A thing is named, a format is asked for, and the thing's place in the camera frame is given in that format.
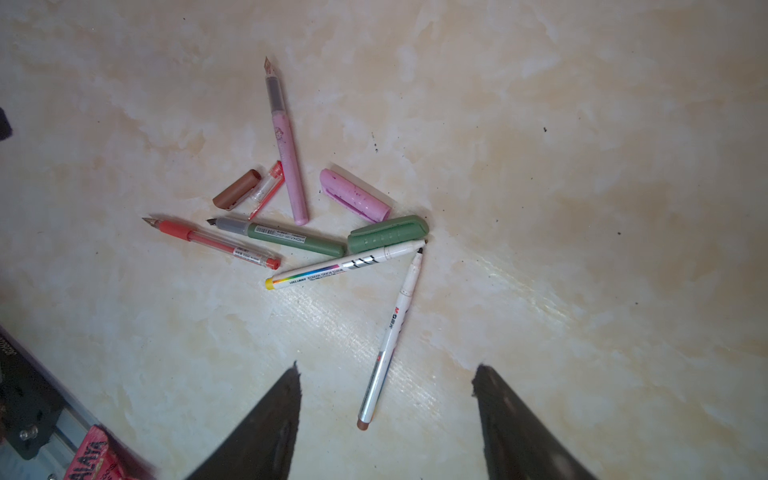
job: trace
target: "pink fountain pen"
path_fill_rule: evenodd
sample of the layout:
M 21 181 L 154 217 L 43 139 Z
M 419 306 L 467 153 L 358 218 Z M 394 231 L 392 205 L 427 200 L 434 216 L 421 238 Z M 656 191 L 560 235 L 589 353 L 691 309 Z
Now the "pink fountain pen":
M 266 91 L 270 96 L 272 108 L 272 125 L 275 127 L 277 149 L 280 151 L 280 162 L 283 164 L 283 174 L 286 179 L 290 209 L 293 212 L 293 222 L 296 225 L 304 225 L 310 221 L 310 217 L 306 212 L 301 173 L 299 172 L 299 163 L 296 161 L 296 147 L 293 145 L 293 133 L 290 130 L 290 121 L 286 113 L 285 103 L 283 103 L 280 80 L 277 78 L 269 58 L 264 59 L 264 71 L 266 72 Z

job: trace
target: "rainbow stripe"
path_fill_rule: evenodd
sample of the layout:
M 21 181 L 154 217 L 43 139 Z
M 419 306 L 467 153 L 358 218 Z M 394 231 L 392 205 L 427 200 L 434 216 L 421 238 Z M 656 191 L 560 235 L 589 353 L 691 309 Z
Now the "rainbow stripe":
M 290 282 L 291 280 L 295 280 L 297 278 L 302 278 L 302 277 L 310 276 L 310 275 L 316 275 L 318 273 L 327 272 L 328 270 L 333 270 L 335 268 L 339 268 L 339 266 L 338 265 L 331 265 L 331 266 L 327 266 L 325 268 L 319 268 L 317 270 L 310 270 L 309 272 L 298 273 L 298 274 L 293 275 L 293 276 L 287 276 L 285 278 L 281 278 L 280 280 L 273 280 L 272 284 L 274 285 L 274 284 L 278 284 L 278 283 L 282 283 L 282 282 Z

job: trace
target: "pen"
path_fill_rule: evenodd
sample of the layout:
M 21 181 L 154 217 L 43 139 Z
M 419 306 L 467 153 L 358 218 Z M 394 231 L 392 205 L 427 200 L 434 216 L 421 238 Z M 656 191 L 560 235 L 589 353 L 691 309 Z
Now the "pen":
M 200 245 L 215 248 L 222 252 L 228 253 L 234 257 L 242 260 L 255 263 L 256 265 L 265 266 L 272 270 L 280 268 L 280 259 L 275 257 L 269 257 L 263 253 L 254 252 L 247 248 L 242 248 L 227 240 L 216 238 L 206 233 L 196 232 L 195 230 L 182 225 L 181 223 L 172 222 L 170 220 L 158 220 L 157 218 L 144 218 L 144 221 L 149 223 L 152 227 L 157 228 L 163 233 L 173 235 L 174 237 L 181 238 L 187 242 L 195 242 Z
M 419 278 L 419 272 L 422 270 L 423 253 L 424 249 L 422 248 L 419 248 L 419 251 L 416 252 L 411 265 L 408 267 L 406 280 L 402 283 L 400 294 L 397 296 L 395 312 L 386 328 L 384 340 L 382 341 L 381 348 L 379 348 L 379 356 L 376 357 L 376 362 L 373 364 L 373 373 L 368 382 L 366 395 L 362 399 L 360 413 L 357 415 L 358 429 L 367 430 L 368 424 L 373 419 L 373 410 L 376 408 L 376 402 L 379 401 L 379 395 L 384 386 L 384 380 L 386 380 L 386 373 L 389 371 L 389 364 L 392 361 L 392 354 L 397 346 L 397 336 L 400 334 L 402 323 L 406 319 L 408 308 L 411 306 L 413 289 L 416 286 L 416 280 Z
M 247 220 L 238 220 L 237 218 L 211 218 L 208 220 L 208 223 L 226 232 L 238 233 L 239 235 L 245 235 L 257 240 L 279 243 L 280 245 L 322 253 L 331 257 L 341 257 L 346 250 L 343 243 L 301 235 L 266 225 L 259 225 L 258 223 L 251 223 Z
M 264 71 L 266 72 L 266 91 L 270 96 L 270 107 L 272 108 L 272 125 L 275 127 L 280 161 L 283 163 L 283 173 L 286 178 L 293 221 L 296 225 L 304 225 L 310 221 L 310 217 L 306 212 L 301 173 L 299 172 L 299 163 L 296 161 L 296 147 L 293 145 L 293 133 L 290 130 L 290 121 L 283 102 L 280 80 L 277 78 L 269 58 L 264 58 Z
M 317 265 L 297 268 L 266 280 L 266 289 L 275 290 L 287 286 L 296 285 L 304 280 L 318 280 L 341 272 L 357 270 L 366 265 L 386 262 L 395 257 L 415 252 L 426 244 L 424 240 L 410 240 L 396 243 L 388 247 L 381 247 L 367 252 L 360 252 L 337 260 L 318 263 Z

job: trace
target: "black object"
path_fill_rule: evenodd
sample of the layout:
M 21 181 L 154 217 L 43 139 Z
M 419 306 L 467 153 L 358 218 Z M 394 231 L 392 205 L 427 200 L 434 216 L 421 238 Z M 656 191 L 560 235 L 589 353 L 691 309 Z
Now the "black object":
M 490 480 L 595 480 L 490 366 L 472 380 Z
M 29 460 L 48 443 L 65 402 L 3 336 L 0 336 L 0 371 L 5 435 L 16 452 Z
M 187 480 L 286 480 L 300 407 L 299 370 L 294 363 Z
M 5 111 L 0 108 L 0 141 L 13 135 L 13 129 L 8 122 L 8 117 L 5 116 Z

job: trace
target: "screw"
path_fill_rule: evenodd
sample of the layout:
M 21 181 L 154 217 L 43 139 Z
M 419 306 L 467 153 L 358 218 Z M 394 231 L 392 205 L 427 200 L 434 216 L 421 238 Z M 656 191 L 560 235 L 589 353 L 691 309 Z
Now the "screw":
M 37 436 L 38 436 L 38 427 L 36 425 L 33 425 L 33 426 L 29 427 L 26 430 L 21 430 L 18 433 L 18 438 L 22 442 L 26 442 L 27 440 L 32 440 L 33 438 L 35 438 Z

